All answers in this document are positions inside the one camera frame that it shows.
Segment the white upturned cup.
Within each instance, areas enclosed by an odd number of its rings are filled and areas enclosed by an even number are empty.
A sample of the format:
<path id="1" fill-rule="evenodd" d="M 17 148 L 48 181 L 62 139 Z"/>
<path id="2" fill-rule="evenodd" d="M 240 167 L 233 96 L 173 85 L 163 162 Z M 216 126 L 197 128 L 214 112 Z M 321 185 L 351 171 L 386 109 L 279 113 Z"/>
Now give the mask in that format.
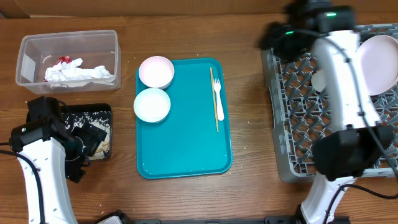
<path id="1" fill-rule="evenodd" d="M 323 70 L 319 70 L 312 75 L 311 84 L 315 91 L 319 93 L 324 90 L 326 87 L 326 81 Z"/>

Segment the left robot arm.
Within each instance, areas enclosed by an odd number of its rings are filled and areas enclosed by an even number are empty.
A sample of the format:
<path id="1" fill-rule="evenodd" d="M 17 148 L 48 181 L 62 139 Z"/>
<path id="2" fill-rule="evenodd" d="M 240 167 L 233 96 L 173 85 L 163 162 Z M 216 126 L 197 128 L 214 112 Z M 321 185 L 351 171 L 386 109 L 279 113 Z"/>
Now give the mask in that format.
<path id="1" fill-rule="evenodd" d="M 29 119 L 11 131 L 9 143 L 24 174 L 29 223 L 76 223 L 67 180 L 81 180 L 106 131 L 91 124 L 69 131 L 52 97 L 27 106 Z"/>

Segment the white round plate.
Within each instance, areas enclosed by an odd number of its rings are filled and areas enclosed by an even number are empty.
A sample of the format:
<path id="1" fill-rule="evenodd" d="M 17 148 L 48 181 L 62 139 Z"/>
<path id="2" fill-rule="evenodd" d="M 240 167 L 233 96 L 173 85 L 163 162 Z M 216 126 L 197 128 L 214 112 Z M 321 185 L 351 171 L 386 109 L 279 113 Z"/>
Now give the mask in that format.
<path id="1" fill-rule="evenodd" d="M 397 40 L 377 35 L 363 42 L 357 51 L 368 92 L 380 95 L 397 84 Z"/>

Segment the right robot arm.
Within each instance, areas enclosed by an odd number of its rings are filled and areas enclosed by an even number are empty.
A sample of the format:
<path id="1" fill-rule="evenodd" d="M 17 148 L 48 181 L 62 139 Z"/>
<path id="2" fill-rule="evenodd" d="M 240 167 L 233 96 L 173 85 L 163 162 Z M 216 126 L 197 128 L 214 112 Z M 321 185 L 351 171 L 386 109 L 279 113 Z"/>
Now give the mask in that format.
<path id="1" fill-rule="evenodd" d="M 329 1 L 295 1 L 285 8 L 285 24 L 270 25 L 260 48 L 287 62 L 312 50 L 326 75 L 332 133 L 313 145 L 317 174 L 296 214 L 281 223 L 348 223 L 334 212 L 346 189 L 355 187 L 365 169 L 386 155 L 392 129 L 383 126 L 365 87 L 349 6 Z"/>

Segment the red snack wrapper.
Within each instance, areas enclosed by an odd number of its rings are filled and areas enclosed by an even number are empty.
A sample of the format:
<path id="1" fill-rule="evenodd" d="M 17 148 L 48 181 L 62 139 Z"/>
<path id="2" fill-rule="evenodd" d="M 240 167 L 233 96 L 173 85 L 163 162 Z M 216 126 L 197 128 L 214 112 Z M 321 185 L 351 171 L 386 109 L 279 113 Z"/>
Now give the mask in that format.
<path id="1" fill-rule="evenodd" d="M 58 65 L 58 64 L 62 64 L 63 62 L 65 62 L 65 63 L 70 63 L 72 61 L 72 59 L 69 57 L 69 56 L 63 56 L 63 57 L 60 57 L 59 59 L 58 59 L 58 61 L 55 63 L 55 65 L 53 66 L 53 67 L 55 67 L 56 65 Z M 47 75 L 47 70 L 46 70 L 46 74 L 45 74 L 45 78 L 44 78 L 44 82 L 48 82 L 48 79 L 46 78 L 47 76 L 49 76 L 49 75 Z"/>

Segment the white bowl with peanuts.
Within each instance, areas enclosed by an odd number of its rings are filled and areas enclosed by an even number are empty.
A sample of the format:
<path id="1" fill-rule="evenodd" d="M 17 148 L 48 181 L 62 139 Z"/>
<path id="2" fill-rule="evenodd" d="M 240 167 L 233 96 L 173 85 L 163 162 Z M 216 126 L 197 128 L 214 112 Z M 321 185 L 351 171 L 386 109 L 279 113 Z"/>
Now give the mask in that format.
<path id="1" fill-rule="evenodd" d="M 163 56 L 145 59 L 139 67 L 139 78 L 149 88 L 167 88 L 174 77 L 173 63 Z"/>

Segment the white bowl with rice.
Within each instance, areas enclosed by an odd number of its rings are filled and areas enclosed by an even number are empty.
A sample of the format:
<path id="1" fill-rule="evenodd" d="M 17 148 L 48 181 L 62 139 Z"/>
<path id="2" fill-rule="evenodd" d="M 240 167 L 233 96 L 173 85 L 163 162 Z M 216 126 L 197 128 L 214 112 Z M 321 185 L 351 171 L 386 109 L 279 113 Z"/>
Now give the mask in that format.
<path id="1" fill-rule="evenodd" d="M 158 88 L 147 88 L 141 91 L 134 100 L 136 116 L 147 123 L 163 121 L 171 109 L 168 94 Z"/>

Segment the white napkin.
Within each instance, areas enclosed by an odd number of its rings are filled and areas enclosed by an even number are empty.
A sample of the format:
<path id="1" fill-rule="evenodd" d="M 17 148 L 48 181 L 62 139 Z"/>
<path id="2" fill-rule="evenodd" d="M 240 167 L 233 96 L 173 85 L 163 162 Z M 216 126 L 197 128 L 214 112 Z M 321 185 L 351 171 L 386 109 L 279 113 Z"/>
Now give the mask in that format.
<path id="1" fill-rule="evenodd" d="M 116 75 L 111 74 L 104 65 L 95 68 L 80 68 L 83 64 L 82 58 L 72 60 L 70 63 L 63 62 L 55 67 L 48 67 L 48 82 L 52 88 L 65 87 L 74 88 L 85 86 L 89 83 L 114 85 Z"/>

